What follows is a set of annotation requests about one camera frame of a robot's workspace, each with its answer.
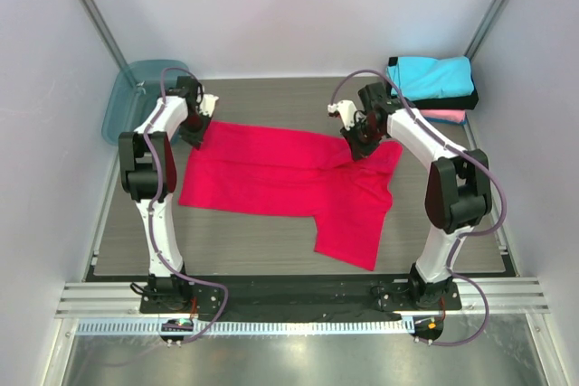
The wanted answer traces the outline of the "red t shirt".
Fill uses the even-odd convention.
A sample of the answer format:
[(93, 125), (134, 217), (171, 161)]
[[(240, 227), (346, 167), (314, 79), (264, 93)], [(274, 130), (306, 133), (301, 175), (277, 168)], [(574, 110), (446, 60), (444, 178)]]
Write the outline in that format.
[(353, 159), (338, 137), (275, 127), (215, 122), (188, 157), (179, 204), (276, 217), (310, 217), (314, 250), (375, 269), (389, 184), (403, 154), (385, 141)]

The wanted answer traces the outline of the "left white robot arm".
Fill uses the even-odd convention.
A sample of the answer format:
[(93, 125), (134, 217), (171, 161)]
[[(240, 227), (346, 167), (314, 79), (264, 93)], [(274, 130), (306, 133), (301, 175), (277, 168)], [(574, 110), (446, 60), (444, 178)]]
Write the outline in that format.
[(192, 285), (184, 279), (185, 263), (173, 223), (177, 170), (171, 140), (179, 136), (192, 148), (200, 148), (219, 98), (206, 93), (191, 72), (178, 71), (175, 85), (160, 83), (160, 97), (146, 120), (120, 133), (118, 141), (121, 185), (137, 206), (146, 233), (147, 283), (130, 286), (146, 312), (179, 314), (194, 299)]

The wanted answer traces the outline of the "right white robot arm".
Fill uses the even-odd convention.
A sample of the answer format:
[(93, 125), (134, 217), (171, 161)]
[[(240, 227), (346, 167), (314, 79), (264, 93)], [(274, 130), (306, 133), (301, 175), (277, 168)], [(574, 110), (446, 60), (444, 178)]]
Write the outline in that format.
[(358, 91), (363, 107), (333, 99), (331, 117), (343, 124), (340, 133), (352, 156), (376, 154), (381, 140), (392, 138), (409, 150), (428, 172), (424, 209), (431, 228), (421, 256), (409, 272), (408, 298), (421, 310), (439, 304), (451, 291), (452, 267), (466, 237), (492, 209), (489, 160), (478, 149), (468, 151), (436, 130), (410, 103), (391, 96), (380, 83)]

